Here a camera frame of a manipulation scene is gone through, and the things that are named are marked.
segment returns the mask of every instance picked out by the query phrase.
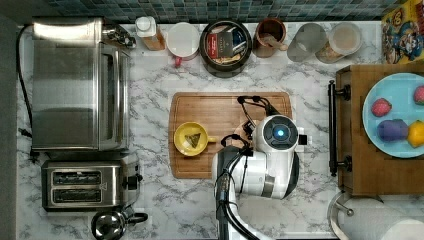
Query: white robot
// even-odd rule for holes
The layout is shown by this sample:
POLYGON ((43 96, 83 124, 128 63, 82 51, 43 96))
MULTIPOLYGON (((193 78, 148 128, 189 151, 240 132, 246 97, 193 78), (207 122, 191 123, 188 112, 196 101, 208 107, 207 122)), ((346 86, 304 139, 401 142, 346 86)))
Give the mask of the white robot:
POLYGON ((251 134, 253 148, 248 141, 232 134, 222 139, 224 148, 213 158, 218 239, 271 239, 239 217, 236 192, 276 199, 288 196, 299 176, 299 158, 294 149, 299 138, 305 144, 306 136, 299 135, 292 120, 281 115, 267 99, 240 96, 237 100, 249 120, 243 129, 251 134), (243 104, 265 108, 267 117, 255 126, 243 104), (228 139, 242 141, 243 147, 226 146, 228 139))

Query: plastic container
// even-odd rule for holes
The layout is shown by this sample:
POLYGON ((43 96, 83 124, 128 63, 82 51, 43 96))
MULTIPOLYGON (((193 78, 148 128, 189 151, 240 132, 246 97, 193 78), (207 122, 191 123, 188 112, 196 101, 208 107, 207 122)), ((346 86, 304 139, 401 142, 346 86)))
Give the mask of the plastic container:
POLYGON ((325 30, 316 23, 300 27, 287 50, 287 57, 293 62, 301 62, 314 55, 327 42, 325 30))
POLYGON ((149 50, 158 51, 165 49, 165 39, 153 17, 137 18, 135 25, 137 35, 149 50))
POLYGON ((361 30, 355 24, 344 22, 330 31, 327 43, 315 53, 315 56, 323 63, 334 63, 355 53, 361 45, 361 30))
POLYGON ((242 23, 217 20, 200 37, 203 65, 212 75, 230 78, 241 73, 252 52, 252 38, 242 23))

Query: cereal box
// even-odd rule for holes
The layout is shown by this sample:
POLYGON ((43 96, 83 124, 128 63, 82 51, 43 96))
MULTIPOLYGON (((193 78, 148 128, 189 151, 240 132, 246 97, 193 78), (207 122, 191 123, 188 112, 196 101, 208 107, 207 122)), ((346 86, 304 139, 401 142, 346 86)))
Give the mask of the cereal box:
POLYGON ((383 17, 383 59, 406 64, 424 59, 424 0, 409 0, 383 17))

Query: toaster lever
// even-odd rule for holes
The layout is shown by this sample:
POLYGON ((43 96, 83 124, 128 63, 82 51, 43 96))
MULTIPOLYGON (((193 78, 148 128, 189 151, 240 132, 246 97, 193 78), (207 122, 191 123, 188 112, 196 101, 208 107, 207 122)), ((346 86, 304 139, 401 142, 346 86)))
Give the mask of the toaster lever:
POLYGON ((124 189, 127 189, 128 187, 128 190, 136 190, 138 187, 138 183, 141 182, 141 180, 143 180, 143 176, 137 173, 134 176, 130 176, 130 177, 127 177, 127 179, 124 179, 124 182, 122 183, 122 187, 124 189))

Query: tile backsplash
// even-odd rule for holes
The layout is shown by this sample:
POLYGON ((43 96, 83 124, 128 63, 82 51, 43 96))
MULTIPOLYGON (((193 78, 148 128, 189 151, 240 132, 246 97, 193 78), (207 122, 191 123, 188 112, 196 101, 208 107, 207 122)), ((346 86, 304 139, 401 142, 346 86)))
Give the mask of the tile backsplash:
POLYGON ((405 0, 45 0, 63 16, 105 16, 133 23, 152 16, 158 23, 207 23, 219 18, 259 22, 379 20, 405 0))

